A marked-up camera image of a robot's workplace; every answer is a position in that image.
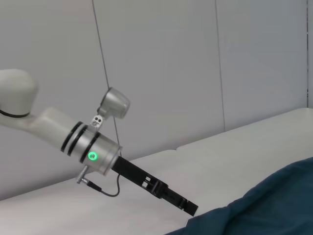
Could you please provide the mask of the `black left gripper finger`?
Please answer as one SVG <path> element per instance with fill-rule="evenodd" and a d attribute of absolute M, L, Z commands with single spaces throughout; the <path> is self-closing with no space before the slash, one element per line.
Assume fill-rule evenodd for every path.
<path fill-rule="evenodd" d="M 192 203 L 169 188 L 163 191 L 161 198 L 191 216 L 194 216 L 198 209 L 196 204 Z"/>

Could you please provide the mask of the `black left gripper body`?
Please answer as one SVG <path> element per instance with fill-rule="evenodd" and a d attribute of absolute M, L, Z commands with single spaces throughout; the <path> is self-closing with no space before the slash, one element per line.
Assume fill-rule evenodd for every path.
<path fill-rule="evenodd" d="M 157 198 L 168 196 L 167 184 L 122 157 L 117 158 L 112 170 Z"/>

